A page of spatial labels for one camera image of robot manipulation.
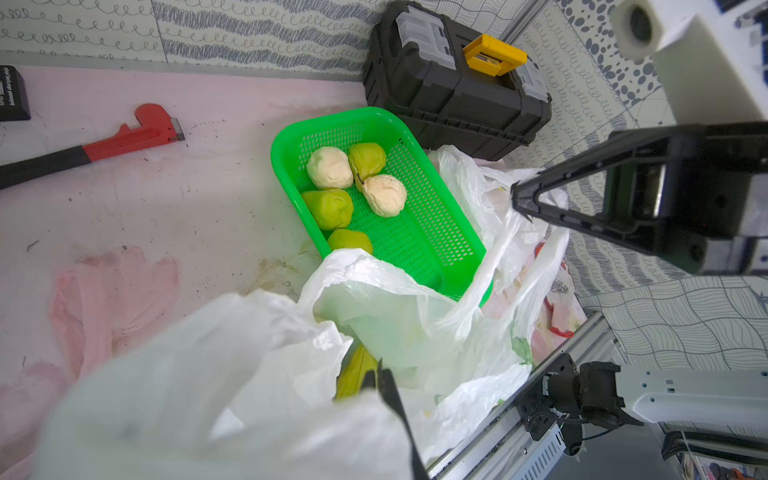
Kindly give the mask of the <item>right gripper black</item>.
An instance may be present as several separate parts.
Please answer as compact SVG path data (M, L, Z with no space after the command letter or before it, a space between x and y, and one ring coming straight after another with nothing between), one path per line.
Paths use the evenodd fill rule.
M692 275L764 275L767 125L614 132L514 184L511 202L529 219L654 252Z

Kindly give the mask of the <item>green pear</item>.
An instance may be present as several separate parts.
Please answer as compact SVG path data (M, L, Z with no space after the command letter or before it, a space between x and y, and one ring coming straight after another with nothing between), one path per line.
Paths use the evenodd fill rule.
M365 375L376 371L378 361L363 346L359 345L346 367L337 379L336 400L357 396L363 386Z
M369 237L360 231L349 229L334 230L327 239L332 250L362 249L368 254L374 253L374 247Z
M349 148L348 160L354 179L365 181L384 169L386 152L377 143L357 143Z
M345 190L307 191L301 197L321 230L344 229L350 225L354 203Z

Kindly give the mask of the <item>lemon print plastic bag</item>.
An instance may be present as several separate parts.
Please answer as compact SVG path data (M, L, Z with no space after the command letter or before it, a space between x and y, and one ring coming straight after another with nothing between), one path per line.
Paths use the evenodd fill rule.
M226 294L79 382L49 417L36 479L410 479L529 378L522 351L569 241L545 243L502 317L362 250L301 296ZM363 345L357 396L337 379Z

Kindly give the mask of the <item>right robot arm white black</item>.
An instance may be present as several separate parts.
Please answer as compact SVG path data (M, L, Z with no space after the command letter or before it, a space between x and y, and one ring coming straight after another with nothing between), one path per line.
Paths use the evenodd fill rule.
M696 275L767 270L767 125L678 125L612 134L514 185L513 208ZM653 372L567 354L518 395L526 430L551 425L576 454L583 428L666 421L763 427L767 372Z

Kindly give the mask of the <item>green plastic basket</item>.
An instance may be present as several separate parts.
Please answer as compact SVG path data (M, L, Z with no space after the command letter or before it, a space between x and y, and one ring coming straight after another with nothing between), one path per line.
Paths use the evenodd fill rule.
M404 210L382 218L355 187L349 225L372 241L377 259L404 270L418 284L459 300L471 285L486 249L461 207L406 124L393 113L365 107L301 121L274 139L270 158L277 180L322 257L331 253L328 232L321 230L302 195L315 186L307 173L311 154L320 147L347 150L376 143L386 153L384 173L407 191Z

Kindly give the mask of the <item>red white work glove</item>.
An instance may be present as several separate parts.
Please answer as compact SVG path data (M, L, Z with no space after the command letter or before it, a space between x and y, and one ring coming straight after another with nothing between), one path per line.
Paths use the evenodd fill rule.
M562 261L544 298L531 337L533 364L541 364L555 349L573 338L586 321L587 315L575 295L572 276L566 262Z

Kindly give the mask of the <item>white pear upper right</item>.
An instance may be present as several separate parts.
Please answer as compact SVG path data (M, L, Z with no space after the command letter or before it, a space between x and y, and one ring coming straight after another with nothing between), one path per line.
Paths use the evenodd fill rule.
M362 184L362 193L371 210L383 218L398 216L407 201L405 186L386 174L367 178Z

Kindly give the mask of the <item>white pear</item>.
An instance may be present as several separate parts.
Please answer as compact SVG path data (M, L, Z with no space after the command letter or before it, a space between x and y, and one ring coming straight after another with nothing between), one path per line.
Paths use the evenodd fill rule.
M307 173L318 189L346 189L354 181L347 154L336 147L315 150L308 161Z
M407 201L405 186L386 174L367 178L362 184L362 193L371 210L383 218L398 216Z

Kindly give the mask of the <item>white pear top left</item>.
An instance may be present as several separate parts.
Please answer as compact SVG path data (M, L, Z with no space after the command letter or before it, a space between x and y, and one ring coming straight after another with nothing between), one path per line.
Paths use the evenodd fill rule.
M307 173L318 189L346 189L354 181L347 154L336 147L315 150L308 161Z

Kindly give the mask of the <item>green pear top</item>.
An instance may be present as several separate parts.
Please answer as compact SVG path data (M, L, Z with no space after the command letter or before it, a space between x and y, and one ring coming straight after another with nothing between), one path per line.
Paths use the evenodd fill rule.
M384 169L386 152L377 143L357 143L349 148L348 160L354 179L365 181Z

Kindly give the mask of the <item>pink plastic bag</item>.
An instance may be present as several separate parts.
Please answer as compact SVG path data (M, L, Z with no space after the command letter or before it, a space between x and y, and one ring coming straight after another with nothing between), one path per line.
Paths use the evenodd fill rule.
M138 247L83 257L57 275L49 319L65 363L38 361L2 384L2 478L29 477L41 425L73 385L171 324L180 284L177 259L151 263Z

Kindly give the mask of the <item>red pipe wrench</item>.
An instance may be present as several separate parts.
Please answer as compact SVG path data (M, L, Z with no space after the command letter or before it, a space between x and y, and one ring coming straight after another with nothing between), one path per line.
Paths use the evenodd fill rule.
M122 124L114 136L104 140L2 165L1 189L185 139L178 120L172 118L161 105L140 105L135 110L135 117L139 122L138 127L130 128L127 124Z

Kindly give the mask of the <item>black screw bit case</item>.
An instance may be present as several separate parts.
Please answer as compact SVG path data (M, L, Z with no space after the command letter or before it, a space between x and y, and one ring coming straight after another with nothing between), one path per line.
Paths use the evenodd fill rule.
M13 66L2 65L0 81L0 122L30 120L26 86L21 73Z

